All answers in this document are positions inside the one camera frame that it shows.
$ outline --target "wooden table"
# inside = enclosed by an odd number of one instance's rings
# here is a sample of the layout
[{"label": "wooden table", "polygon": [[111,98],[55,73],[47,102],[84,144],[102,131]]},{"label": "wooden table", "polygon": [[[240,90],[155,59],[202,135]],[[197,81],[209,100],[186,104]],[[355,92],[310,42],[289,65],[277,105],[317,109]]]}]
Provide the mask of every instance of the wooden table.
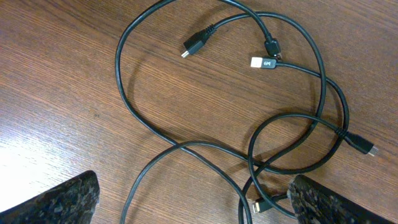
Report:
[{"label": "wooden table", "polygon": [[[117,223],[141,169],[170,145],[125,108],[114,76],[114,54],[125,27],[155,1],[3,0],[0,2],[0,210],[85,171],[101,187],[93,223]],[[343,143],[331,161],[307,175],[372,212],[398,222],[398,2],[243,1],[285,14],[317,42],[326,74],[345,91],[350,131],[376,143],[376,157]],[[264,38],[251,19],[222,27],[194,57],[182,43],[239,10],[218,1],[178,1],[150,16],[127,40],[124,87],[138,110],[179,141],[222,142],[246,152],[254,129],[270,116],[313,113],[320,82],[288,68],[260,70]],[[284,59],[317,70],[309,45],[288,24],[265,19]],[[341,121],[328,89],[323,118]],[[266,159],[305,130],[308,121],[270,125],[255,153]],[[319,160],[334,134],[319,126],[300,149],[275,163],[298,168]],[[240,186],[244,162],[193,147]],[[292,176],[261,175],[270,192]],[[249,191],[250,202],[257,198]],[[290,207],[289,202],[282,203]],[[220,176],[184,152],[166,157],[144,179],[128,223],[236,223],[238,196]],[[295,223],[275,210],[255,223]]]}]

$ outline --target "black cable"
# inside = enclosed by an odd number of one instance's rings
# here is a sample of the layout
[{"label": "black cable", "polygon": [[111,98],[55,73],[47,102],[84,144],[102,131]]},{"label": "black cable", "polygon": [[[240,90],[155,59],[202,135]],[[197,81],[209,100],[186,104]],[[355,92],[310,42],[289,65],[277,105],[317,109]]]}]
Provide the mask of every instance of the black cable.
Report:
[{"label": "black cable", "polygon": [[[188,44],[190,48],[190,50],[192,50],[191,52],[195,53],[197,50],[199,50],[200,48],[202,48],[205,44],[205,42],[207,41],[207,39],[215,32],[215,30],[217,30],[218,28],[220,28],[221,26],[235,21],[237,19],[243,19],[246,17],[252,17],[257,24],[260,26],[260,28],[262,29],[264,36],[266,37],[266,49],[269,53],[269,47],[273,48],[271,50],[275,50],[275,47],[277,47],[279,49],[279,44],[276,42],[276,39],[273,39],[271,34],[268,32],[266,26],[264,25],[264,23],[260,20],[260,16],[265,16],[265,17],[273,17],[276,19],[281,19],[287,23],[289,23],[290,25],[294,26],[308,41],[308,43],[310,44],[312,50],[315,53],[315,56],[317,58],[317,62],[318,62],[318,67],[319,67],[319,71],[320,73],[311,71],[309,69],[300,67],[298,65],[293,65],[291,63],[284,63],[284,62],[276,62],[276,66],[277,67],[289,67],[289,68],[294,68],[296,70],[300,70],[302,72],[306,72],[310,75],[316,76],[318,78],[320,78],[321,80],[321,94],[320,94],[320,100],[318,103],[318,108],[317,108],[317,112],[315,114],[315,116],[309,115],[309,114],[302,114],[302,113],[287,113],[287,114],[278,114],[275,115],[271,118],[269,118],[267,121],[263,122],[257,129],[256,132],[254,133],[253,137],[251,138],[251,142],[249,145],[249,149],[248,149],[248,155],[244,155],[240,152],[238,152],[235,149],[231,149],[228,147],[223,147],[223,146],[219,146],[217,144],[214,143],[210,143],[210,142],[203,142],[203,141],[192,141],[192,142],[185,142],[185,143],[181,143],[178,144],[175,140],[173,140],[172,138],[168,137],[167,135],[165,135],[164,133],[162,133],[158,128],[156,128],[153,124],[151,124],[150,122],[148,122],[148,120],[146,120],[144,117],[142,117],[138,111],[136,111],[132,105],[130,104],[130,102],[128,102],[127,100],[127,96],[124,92],[123,89],[123,84],[121,81],[121,72],[120,72],[120,59],[121,59],[121,52],[123,49],[123,45],[128,37],[128,35],[132,32],[132,30],[138,25],[140,24],[147,16],[151,15],[154,11],[162,8],[163,6],[167,5],[170,2],[173,2],[174,0],[164,0],[164,1],[159,1],[157,3],[155,3],[153,6],[151,6],[150,8],[148,8],[147,10],[145,10],[140,16],[138,16],[131,24],[129,24],[129,26],[126,28],[126,30],[123,32],[121,39],[119,41],[118,44],[118,48],[116,51],[116,58],[115,58],[115,64],[116,64],[116,81],[118,84],[118,88],[122,97],[122,100],[124,102],[124,104],[126,105],[126,107],[128,108],[128,110],[131,112],[131,114],[137,118],[144,126],[146,126],[148,129],[150,129],[154,134],[158,135],[159,137],[161,137],[162,139],[166,140],[167,142],[173,144],[174,146],[172,146],[171,148],[169,148],[168,150],[164,151],[163,153],[159,154],[156,158],[154,158],[147,166],[146,168],[144,168],[144,170],[140,173],[140,175],[138,176],[136,182],[134,183],[130,194],[127,198],[126,204],[123,208],[123,212],[122,212],[122,219],[121,219],[121,223],[124,223],[125,218],[126,218],[126,214],[127,214],[127,210],[129,208],[129,205],[131,203],[131,200],[134,196],[134,193],[141,181],[141,179],[143,178],[143,176],[145,175],[145,173],[161,158],[163,158],[164,156],[166,156],[168,153],[171,153],[174,150],[177,149],[182,149],[183,151],[193,155],[194,157],[196,157],[197,159],[201,160],[203,163],[205,163],[208,167],[212,168],[213,170],[215,170],[219,175],[221,175],[225,180],[227,180],[227,182],[229,184],[231,184],[231,186],[235,189],[235,191],[237,191],[238,195],[239,195],[239,207],[238,207],[238,211],[239,211],[239,215],[238,215],[238,219],[239,219],[239,223],[244,223],[244,218],[243,218],[243,208],[245,208],[246,211],[246,217],[248,220],[248,223],[251,223],[251,214],[248,208],[248,202],[245,198],[245,195],[251,185],[252,182],[254,182],[256,188],[258,189],[258,191],[260,192],[261,196],[263,197],[264,200],[266,200],[270,206],[276,208],[278,211],[282,212],[285,215],[288,215],[289,217],[295,218],[294,214],[284,208],[282,208],[280,205],[276,204],[275,201],[273,201],[272,197],[269,196],[260,186],[258,180],[257,180],[257,175],[263,171],[266,170],[268,172],[272,172],[275,174],[301,174],[304,172],[309,172],[311,170],[314,170],[320,166],[322,166],[324,163],[326,163],[331,157],[332,155],[336,152],[336,150],[338,149],[338,147],[340,146],[342,140],[347,141],[351,146],[353,146],[354,148],[356,148],[357,150],[361,151],[363,154],[369,154],[371,153],[371,151],[374,148],[374,145],[363,139],[361,136],[355,135],[355,134],[351,134],[349,132],[347,132],[348,129],[348,123],[349,123],[349,111],[348,111],[348,105],[345,99],[345,96],[342,92],[342,90],[339,88],[339,86],[333,82],[332,80],[328,79],[325,75],[325,68],[324,68],[324,64],[323,64],[323,60],[322,57],[320,55],[319,49],[316,46],[315,42],[313,41],[313,39],[311,38],[311,36],[309,35],[309,33],[297,22],[293,21],[292,19],[280,15],[280,14],[276,14],[276,13],[271,13],[271,12],[253,12],[251,9],[249,9],[248,7],[236,2],[236,1],[227,1],[227,0],[220,0],[222,2],[225,2],[227,4],[230,4],[232,6],[235,6],[239,9],[242,9],[243,11],[245,11],[247,14],[238,14],[235,16],[231,16],[228,17],[226,19],[223,19],[222,21],[219,21],[218,23],[216,23],[213,26],[210,26],[209,28],[207,28],[206,30],[203,30],[201,32],[196,33],[193,37],[191,37],[191,39],[189,40],[190,43]],[[188,51],[188,53],[183,54],[183,57],[186,57],[187,55],[189,55],[189,53],[191,53]],[[323,119],[320,119],[320,115],[322,113],[323,110],[323,106],[325,104],[325,97],[326,97],[326,83],[328,83],[329,85],[331,85],[335,91],[337,92],[342,107],[343,107],[343,124],[342,124],[342,128],[338,128],[328,122],[326,122]],[[256,138],[258,136],[258,134],[271,122],[277,120],[277,119],[282,119],[282,118],[286,118],[286,117],[301,117],[301,118],[307,118],[313,121],[312,125],[307,129],[307,131],[304,133],[304,135],[302,135],[298,141],[294,142],[292,145],[290,145],[288,148],[281,150],[280,152],[278,152],[276,155],[272,156],[271,158],[269,158],[267,161],[263,162],[259,162],[259,161],[255,161],[252,157],[253,154],[253,147],[254,147],[254,143],[256,141]],[[329,128],[333,129],[335,131],[335,133],[338,135],[338,139],[336,140],[335,144],[333,145],[332,149],[329,151],[329,153],[323,157],[321,160],[319,160],[317,163],[308,166],[308,167],[304,167],[301,169],[279,169],[276,167],[271,167],[271,163],[274,162],[275,160],[277,160],[278,158],[282,157],[283,155],[285,155],[286,153],[290,152],[291,150],[295,149],[296,147],[298,147],[299,145],[301,145],[301,143],[303,143],[308,137],[309,135],[312,133],[312,131],[315,129],[315,126],[317,125],[317,123],[320,122],[326,126],[328,126]],[[228,177],[222,170],[220,170],[217,166],[215,166],[214,164],[212,164],[210,161],[206,160],[204,157],[202,157],[201,155],[197,154],[195,151],[192,151],[188,148],[186,148],[186,146],[191,146],[191,145],[206,145],[206,146],[211,146],[211,147],[215,147],[217,149],[220,149],[224,152],[227,152],[228,154],[231,154],[233,156],[236,156],[242,160],[245,160],[248,162],[249,164],[249,170],[251,173],[251,178],[246,182],[245,186],[243,187],[243,189],[241,190],[235,182],[233,182],[233,180]],[[257,170],[254,170],[253,166],[258,166],[259,168]]]}]

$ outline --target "cable connector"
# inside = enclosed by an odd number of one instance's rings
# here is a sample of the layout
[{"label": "cable connector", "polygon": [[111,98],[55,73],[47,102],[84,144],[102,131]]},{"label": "cable connector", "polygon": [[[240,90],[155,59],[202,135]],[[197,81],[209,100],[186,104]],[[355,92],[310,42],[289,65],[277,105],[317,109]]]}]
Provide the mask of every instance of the cable connector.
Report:
[{"label": "cable connector", "polygon": [[187,41],[184,42],[184,47],[186,51],[181,55],[181,57],[186,58],[188,55],[193,55],[198,50],[200,50],[207,40],[216,32],[214,25],[210,25],[204,30],[201,30],[193,34]]},{"label": "cable connector", "polygon": [[274,68],[276,68],[276,59],[253,57],[253,58],[251,58],[250,67],[274,69]]},{"label": "cable connector", "polygon": [[379,149],[376,148],[371,141],[368,141],[360,135],[353,134],[349,131],[345,131],[342,129],[336,130],[335,133],[339,135],[339,137],[344,138],[344,140],[351,147],[358,150],[359,152],[362,152],[365,155],[369,154],[371,156],[375,156],[377,152],[379,152]]},{"label": "cable connector", "polygon": [[278,60],[282,60],[282,53],[277,39],[272,38],[271,40],[266,40],[264,45],[266,46],[267,53],[270,57],[275,57]]},{"label": "cable connector", "polygon": [[[285,199],[287,198],[286,194],[283,195],[275,195],[272,196],[271,199],[274,202],[278,202],[279,200]],[[272,205],[270,205],[266,200],[264,200],[262,197],[257,199],[254,203],[253,203],[253,211],[254,213],[262,213],[265,212],[267,210],[272,209]]]}]

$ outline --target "cable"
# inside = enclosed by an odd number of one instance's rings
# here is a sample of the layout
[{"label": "cable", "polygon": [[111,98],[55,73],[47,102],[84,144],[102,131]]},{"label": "cable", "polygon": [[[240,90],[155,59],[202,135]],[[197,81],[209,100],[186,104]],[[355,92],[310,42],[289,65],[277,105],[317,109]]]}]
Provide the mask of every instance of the cable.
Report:
[{"label": "cable", "polygon": [[[292,19],[283,16],[281,14],[276,14],[276,13],[271,13],[271,12],[254,12],[252,11],[250,8],[246,7],[245,5],[238,3],[236,1],[232,1],[232,0],[220,0],[221,2],[225,2],[229,5],[232,5],[234,7],[237,7],[241,10],[243,10],[244,12],[246,12],[246,14],[238,14],[235,16],[231,16],[228,17],[226,19],[223,19],[222,21],[217,22],[215,25],[209,26],[207,29],[201,31],[201,32],[197,32],[196,34],[194,34],[188,41],[186,41],[184,43],[185,47],[187,48],[187,51],[182,55],[183,57],[186,57],[187,55],[192,55],[194,53],[196,53],[199,49],[201,49],[206,41],[208,40],[208,38],[210,38],[211,35],[213,35],[216,30],[218,28],[220,28],[221,26],[238,20],[238,19],[243,19],[243,18],[247,18],[247,17],[252,17],[257,24],[259,25],[259,27],[261,28],[261,30],[264,33],[264,36],[266,38],[266,42],[265,42],[265,47],[266,50],[268,52],[268,54],[271,57],[276,57],[278,59],[281,59],[281,55],[280,55],[280,47],[279,47],[279,43],[276,41],[276,39],[273,39],[271,36],[271,33],[269,33],[269,31],[267,30],[265,24],[263,23],[263,21],[260,19],[261,17],[273,17],[276,19],[281,19],[287,23],[289,23],[290,25],[292,25],[293,27],[295,27],[307,40],[307,42],[310,44],[312,50],[314,51],[314,54],[317,58],[317,62],[318,62],[318,67],[319,67],[319,73],[311,71],[309,69],[300,67],[298,65],[294,65],[291,63],[285,63],[285,62],[281,62],[281,61],[275,61],[275,67],[288,67],[288,68],[293,68],[296,70],[300,70],[302,72],[308,73],[310,75],[313,75],[315,77],[320,78],[321,80],[321,94],[320,94],[320,100],[318,103],[318,108],[317,108],[317,112],[315,113],[315,116],[309,115],[309,114],[302,114],[302,113],[287,113],[287,114],[278,114],[275,115],[269,119],[267,119],[265,122],[263,122],[257,129],[256,132],[253,134],[251,141],[250,141],[250,145],[249,145],[249,149],[248,149],[248,155],[244,155],[243,153],[240,153],[239,151],[229,148],[229,147],[224,147],[224,146],[220,146],[217,145],[215,143],[211,143],[211,142],[204,142],[204,141],[189,141],[189,142],[183,142],[183,143],[178,143],[177,141],[175,141],[174,139],[168,137],[166,134],[164,134],[160,129],[158,129],[156,126],[154,126],[153,124],[151,124],[148,120],[146,120],[141,114],[138,113],[138,111],[136,111],[132,105],[130,104],[130,102],[128,102],[127,96],[124,92],[124,88],[123,88],[123,84],[121,81],[121,70],[120,70],[120,60],[121,60],[121,52],[124,46],[124,43],[128,37],[128,35],[134,30],[134,28],[136,26],[138,26],[145,18],[147,18],[149,15],[151,15],[153,12],[155,12],[156,10],[164,7],[165,5],[167,5],[168,3],[173,2],[174,0],[164,0],[164,1],[159,1],[157,3],[155,3],[154,5],[152,5],[150,8],[148,8],[147,10],[145,10],[140,16],[138,16],[132,23],[130,23],[128,25],[128,27],[126,28],[126,30],[123,32],[120,40],[119,40],[119,44],[116,50],[116,58],[115,58],[115,70],[116,70],[116,82],[118,84],[118,88],[119,88],[119,92],[121,94],[121,98],[124,102],[124,104],[126,105],[126,107],[128,108],[128,110],[130,111],[130,113],[138,120],[140,121],[145,127],[147,127],[148,129],[150,129],[154,134],[156,134],[157,136],[159,136],[160,138],[164,139],[165,141],[173,144],[174,146],[170,147],[169,149],[165,150],[164,152],[162,152],[161,154],[159,154],[157,157],[155,157],[153,160],[151,160],[148,165],[146,165],[146,167],[144,168],[144,170],[139,174],[138,178],[136,179],[134,185],[132,186],[132,189],[130,191],[130,194],[126,200],[126,203],[124,205],[123,211],[122,211],[122,215],[121,215],[121,221],[120,223],[124,223],[125,219],[126,219],[126,215],[127,215],[127,211],[129,208],[129,205],[131,204],[132,198],[135,194],[135,191],[138,188],[139,183],[141,182],[142,178],[145,176],[146,172],[157,162],[159,161],[161,158],[163,158],[164,156],[166,156],[167,154],[177,150],[177,149],[181,149],[187,153],[189,153],[190,155],[196,157],[197,159],[199,159],[200,161],[202,161],[204,164],[206,164],[208,167],[212,168],[214,171],[216,171],[220,176],[222,176],[234,189],[235,191],[238,193],[239,195],[239,206],[238,206],[238,220],[239,223],[244,223],[244,217],[243,217],[243,209],[245,209],[246,211],[246,218],[248,223],[252,223],[251,220],[251,214],[250,214],[250,210],[248,207],[248,202],[247,199],[245,198],[245,195],[251,185],[252,182],[254,182],[254,185],[256,186],[256,188],[258,189],[258,191],[260,192],[262,198],[267,201],[267,203],[269,204],[269,206],[277,209],[278,211],[282,212],[283,214],[295,218],[294,214],[286,209],[284,209],[283,207],[281,207],[280,205],[278,205],[276,203],[276,198],[279,200],[283,197],[271,197],[270,195],[268,195],[260,186],[258,180],[257,180],[257,176],[263,171],[268,171],[268,172],[272,172],[275,174],[301,174],[304,172],[309,172],[311,170],[314,170],[320,166],[322,166],[324,163],[326,163],[332,156],[333,154],[336,152],[336,150],[338,149],[338,147],[340,146],[341,142],[343,140],[345,140],[350,146],[353,146],[355,149],[361,151],[363,154],[372,154],[374,155],[375,152],[377,152],[377,150],[375,150],[373,143],[369,142],[368,140],[362,138],[361,136],[355,135],[355,134],[351,134],[347,131],[348,129],[348,123],[349,123],[349,110],[348,110],[348,105],[345,99],[345,96],[342,92],[342,90],[339,88],[339,86],[333,82],[332,80],[330,80],[329,78],[326,77],[325,75],[325,66],[322,60],[322,57],[320,55],[320,51],[318,49],[318,47],[316,46],[314,40],[311,38],[310,34],[297,22],[293,21]],[[342,104],[342,108],[343,108],[343,124],[342,124],[342,128],[338,128],[337,126],[330,124],[329,122],[323,120],[320,118],[320,115],[322,114],[323,111],[323,106],[325,104],[325,97],[326,97],[326,83],[331,85],[333,87],[333,89],[335,89],[335,91],[337,92],[341,104]],[[267,161],[265,162],[260,162],[260,161],[256,161],[254,160],[254,158],[252,157],[253,154],[253,147],[254,147],[254,143],[256,142],[256,138],[258,137],[258,134],[271,122],[278,120],[278,119],[282,119],[282,118],[287,118],[287,117],[300,117],[300,118],[307,118],[312,120],[312,124],[309,126],[309,128],[306,130],[306,132],[296,141],[294,142],[292,145],[290,145],[288,148],[281,150],[280,152],[278,152],[277,154],[275,154],[274,156],[272,156],[271,158],[269,158]],[[276,168],[276,167],[271,167],[271,163],[276,161],[278,158],[282,157],[283,155],[287,154],[288,152],[290,152],[291,150],[295,149],[296,147],[298,147],[299,145],[301,145],[301,143],[303,143],[308,137],[309,135],[312,133],[312,131],[315,129],[315,126],[317,125],[317,123],[321,123],[324,124],[326,126],[328,126],[329,128],[331,128],[332,130],[335,131],[335,133],[338,135],[338,139],[336,140],[335,144],[333,145],[332,149],[329,151],[329,153],[323,157],[321,160],[319,160],[318,162],[316,162],[315,164],[308,166],[308,167],[304,167],[301,169],[280,169],[280,168]],[[231,154],[232,156],[238,157],[244,161],[248,162],[249,165],[249,170],[251,173],[251,177],[248,179],[248,181],[246,182],[245,186],[243,187],[243,189],[241,190],[236,183],[228,176],[226,175],[221,169],[219,169],[217,166],[215,166],[214,164],[212,164],[210,161],[206,160],[204,157],[202,157],[201,155],[197,154],[195,151],[187,148],[187,146],[194,146],[194,145],[202,145],[202,146],[210,146],[210,147],[214,147],[217,148],[219,150],[222,150],[224,152],[227,152],[228,154]]]}]

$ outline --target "table top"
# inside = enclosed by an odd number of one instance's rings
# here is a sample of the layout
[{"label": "table top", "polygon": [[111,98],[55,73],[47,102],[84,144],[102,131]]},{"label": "table top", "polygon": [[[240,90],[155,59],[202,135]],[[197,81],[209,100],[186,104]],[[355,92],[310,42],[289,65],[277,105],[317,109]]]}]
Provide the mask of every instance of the table top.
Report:
[{"label": "table top", "polygon": [[[121,101],[114,55],[126,26],[155,1],[4,0],[0,2],[0,211],[86,170],[101,187],[93,223],[117,223],[141,169],[170,144],[135,120]],[[257,11],[285,14],[315,39],[326,74],[343,89],[349,130],[373,141],[376,157],[343,143],[306,175],[355,203],[398,222],[397,1],[243,1]],[[178,141],[221,142],[247,152],[265,119],[281,112],[314,114],[320,81],[279,68],[251,68],[265,55],[252,19],[220,28],[195,56],[181,58],[194,32],[240,13],[219,1],[178,1],[134,30],[122,55],[130,102]],[[265,19],[284,60],[317,70],[305,39],[291,26]],[[340,124],[341,106],[328,88],[322,115]],[[308,121],[285,119],[259,136],[257,159],[267,159],[303,133]],[[275,166],[313,164],[335,135],[319,126]],[[239,186],[245,162],[205,147],[192,149],[220,166]],[[291,175],[264,173],[269,192],[283,192]],[[252,188],[249,202],[258,198]],[[291,209],[288,201],[281,205]],[[216,173],[177,151],[144,178],[128,223],[236,223],[238,196]],[[255,223],[295,223],[275,210]]]}]

